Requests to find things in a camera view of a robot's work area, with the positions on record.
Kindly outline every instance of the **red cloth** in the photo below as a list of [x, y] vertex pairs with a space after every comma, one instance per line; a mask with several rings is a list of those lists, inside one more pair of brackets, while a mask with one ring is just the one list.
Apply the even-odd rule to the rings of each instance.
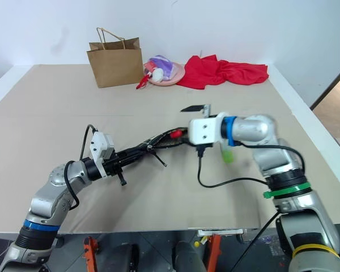
[[216, 55], [205, 58], [192, 56], [185, 64], [185, 75], [178, 85], [193, 89], [204, 89], [206, 85], [219, 85], [230, 81], [251, 85], [262, 83], [268, 78], [267, 65], [218, 61]]

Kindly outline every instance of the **pink plate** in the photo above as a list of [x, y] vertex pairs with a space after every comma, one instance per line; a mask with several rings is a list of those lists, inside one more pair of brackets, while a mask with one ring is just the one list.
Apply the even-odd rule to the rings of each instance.
[[185, 75], [185, 69], [182, 65], [175, 63], [174, 65], [178, 68], [178, 71], [176, 75], [171, 79], [171, 80], [163, 80], [161, 82], [153, 82], [151, 78], [148, 80], [151, 82], [153, 85], [158, 85], [158, 86], [170, 86], [178, 83]]

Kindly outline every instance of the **robotic arm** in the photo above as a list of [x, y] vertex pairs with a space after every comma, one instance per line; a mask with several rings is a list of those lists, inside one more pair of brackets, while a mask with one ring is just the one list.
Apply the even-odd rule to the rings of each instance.
[[[263, 115], [241, 118], [226, 112], [210, 116], [210, 106], [201, 107], [204, 118], [191, 120], [188, 131], [179, 128], [188, 132], [188, 144], [209, 146], [225, 140], [231, 146], [257, 147], [253, 149], [253, 157], [270, 189], [264, 196], [273, 197], [276, 209], [282, 214], [276, 221], [277, 231], [283, 249], [293, 256], [289, 271], [340, 271], [338, 233], [317, 193], [311, 189], [304, 169], [294, 153], [270, 147], [286, 144], [277, 138], [274, 121]], [[110, 136], [95, 131], [91, 141], [93, 159], [85, 158], [55, 168], [48, 182], [35, 194], [24, 226], [10, 245], [0, 272], [39, 271], [49, 259], [53, 241], [72, 209], [75, 195], [106, 176], [118, 175], [121, 185], [125, 185], [122, 167], [145, 154], [152, 154], [161, 161], [154, 145], [179, 129], [118, 153], [114, 151]]]

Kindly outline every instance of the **white wall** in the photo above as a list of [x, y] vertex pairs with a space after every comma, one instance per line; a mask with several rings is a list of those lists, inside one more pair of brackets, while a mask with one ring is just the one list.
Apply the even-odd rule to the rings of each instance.
[[139, 36], [144, 60], [275, 63], [308, 105], [340, 72], [340, 0], [0, 0], [0, 77], [12, 65], [88, 63], [97, 26]]

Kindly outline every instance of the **table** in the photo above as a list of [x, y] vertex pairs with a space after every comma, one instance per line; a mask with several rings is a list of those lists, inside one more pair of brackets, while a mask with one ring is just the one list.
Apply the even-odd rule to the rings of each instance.
[[[273, 84], [280, 86], [280, 81], [273, 79]], [[213, 114], [273, 116], [279, 136], [303, 154], [312, 187], [334, 223], [340, 223], [340, 169], [331, 169], [333, 159], [325, 156], [333, 152], [340, 156], [340, 151], [330, 138], [332, 149], [319, 151], [314, 145], [319, 140], [308, 136], [313, 130], [295, 116], [298, 106], [284, 101], [290, 94], [273, 84], [227, 82], [205, 90], [153, 85], [135, 90], [134, 84], [97, 88], [89, 65], [34, 65], [0, 102], [0, 232], [17, 233], [32, 196], [51, 170], [78, 160], [87, 124], [111, 134], [119, 151], [201, 117], [180, 113], [194, 104], [211, 104]], [[314, 119], [312, 124], [320, 129]], [[250, 150], [237, 147], [233, 153], [235, 162], [225, 164], [218, 145], [207, 149], [203, 182], [262, 178]], [[201, 187], [193, 148], [180, 146], [158, 154], [168, 167], [149, 156], [124, 168], [126, 186], [121, 187], [117, 177], [108, 177], [82, 190], [79, 207], [69, 212], [60, 232], [256, 228], [275, 213], [272, 201], [263, 199], [267, 188], [262, 184], [242, 181], [216, 189]]]

